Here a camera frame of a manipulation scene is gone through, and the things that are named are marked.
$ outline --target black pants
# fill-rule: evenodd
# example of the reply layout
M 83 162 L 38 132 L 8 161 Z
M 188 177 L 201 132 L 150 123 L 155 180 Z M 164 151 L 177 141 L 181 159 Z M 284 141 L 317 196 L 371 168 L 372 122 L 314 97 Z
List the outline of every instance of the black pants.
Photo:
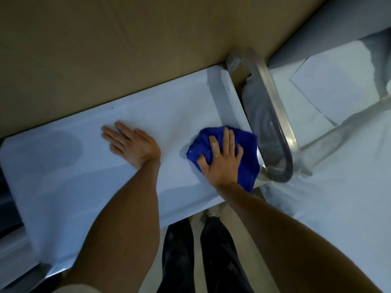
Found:
M 239 262 L 230 232 L 219 218 L 209 217 L 201 233 L 208 293 L 253 293 Z M 171 224 L 163 245 L 163 279 L 158 293 L 194 293 L 194 240 L 188 219 Z

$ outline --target left hand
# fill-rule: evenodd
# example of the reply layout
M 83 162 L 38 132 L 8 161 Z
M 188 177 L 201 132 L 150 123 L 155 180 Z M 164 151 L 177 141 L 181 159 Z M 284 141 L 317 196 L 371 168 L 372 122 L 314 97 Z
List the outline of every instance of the left hand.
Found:
M 109 127 L 102 127 L 102 138 L 110 142 L 110 151 L 129 162 L 135 169 L 140 169 L 149 160 L 160 162 L 160 148 L 154 138 L 136 128 L 134 131 L 117 121 L 115 127 L 120 134 Z

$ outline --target cardboard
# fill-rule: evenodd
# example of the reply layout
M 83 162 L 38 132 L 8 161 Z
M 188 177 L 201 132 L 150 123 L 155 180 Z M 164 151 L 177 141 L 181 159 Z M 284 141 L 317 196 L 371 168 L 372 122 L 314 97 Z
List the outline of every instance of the cardboard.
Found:
M 223 61 L 325 0 L 0 0 L 0 138 Z

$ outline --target blue microfiber towel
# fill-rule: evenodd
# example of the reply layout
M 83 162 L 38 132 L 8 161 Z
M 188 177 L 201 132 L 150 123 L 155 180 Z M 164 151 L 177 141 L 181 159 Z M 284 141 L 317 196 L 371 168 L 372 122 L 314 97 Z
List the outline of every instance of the blue microfiber towel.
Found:
M 215 136 L 220 151 L 222 151 L 222 138 L 224 127 L 207 127 L 201 130 L 190 145 L 189 150 L 186 153 L 187 159 L 194 163 L 199 171 L 201 169 L 198 166 L 197 159 L 200 154 L 205 156 L 206 162 L 210 165 L 213 159 L 212 148 L 209 142 L 209 136 Z M 260 171 L 258 158 L 257 158 L 257 136 L 250 132 L 245 132 L 238 128 L 227 126 L 230 130 L 233 130 L 235 135 L 235 155 L 237 154 L 237 145 L 240 144 L 243 147 L 243 157 L 238 170 L 238 184 L 243 187 L 244 190 L 252 192 L 255 179 Z

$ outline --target right hand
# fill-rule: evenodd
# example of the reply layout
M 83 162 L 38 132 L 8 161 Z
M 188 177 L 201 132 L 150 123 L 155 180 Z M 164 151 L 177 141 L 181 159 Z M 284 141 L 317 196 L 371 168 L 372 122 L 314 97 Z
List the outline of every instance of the right hand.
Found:
M 125 159 L 135 169 L 140 169 L 149 160 L 160 162 L 161 152 L 154 138 L 138 128 L 131 130 L 119 121 L 114 125 L 123 135 L 109 127 L 101 128 L 102 138 L 110 142 L 111 152 Z
M 208 165 L 204 155 L 200 154 L 197 163 L 208 182 L 216 189 L 238 182 L 238 168 L 243 156 L 243 147 L 238 144 L 235 156 L 235 135 L 232 130 L 224 128 L 222 153 L 217 139 L 209 137 L 213 160 Z

